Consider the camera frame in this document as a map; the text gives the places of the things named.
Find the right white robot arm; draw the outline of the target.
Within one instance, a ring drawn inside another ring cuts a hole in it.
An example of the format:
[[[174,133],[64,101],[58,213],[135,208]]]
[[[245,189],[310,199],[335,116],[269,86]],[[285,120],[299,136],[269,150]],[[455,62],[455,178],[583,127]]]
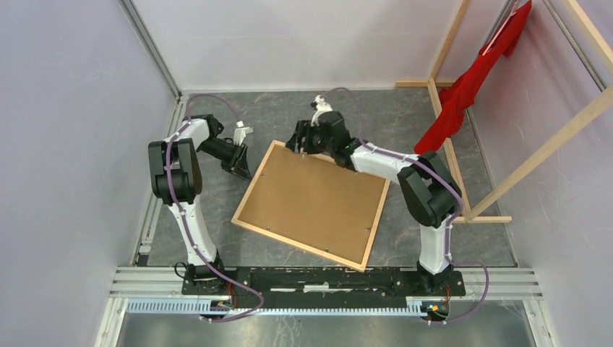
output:
[[[446,286],[446,275],[453,271],[450,229],[463,201],[438,154],[397,153],[353,137],[337,111],[318,111],[313,119],[298,121],[286,148],[293,153],[325,153],[340,167],[396,183],[420,228],[418,287],[427,295],[435,295]]]

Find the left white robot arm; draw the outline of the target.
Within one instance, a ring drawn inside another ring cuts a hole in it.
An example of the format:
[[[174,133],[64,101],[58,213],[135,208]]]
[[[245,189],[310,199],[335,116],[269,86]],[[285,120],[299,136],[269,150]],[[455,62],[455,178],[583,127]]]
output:
[[[212,114],[185,117],[181,127],[164,140],[150,142],[147,155],[153,194],[175,217],[187,249],[184,281],[199,283],[209,294],[221,293],[229,282],[202,214],[202,172],[197,154],[220,161],[220,168],[250,180],[248,147],[230,137],[220,138],[224,126]]]

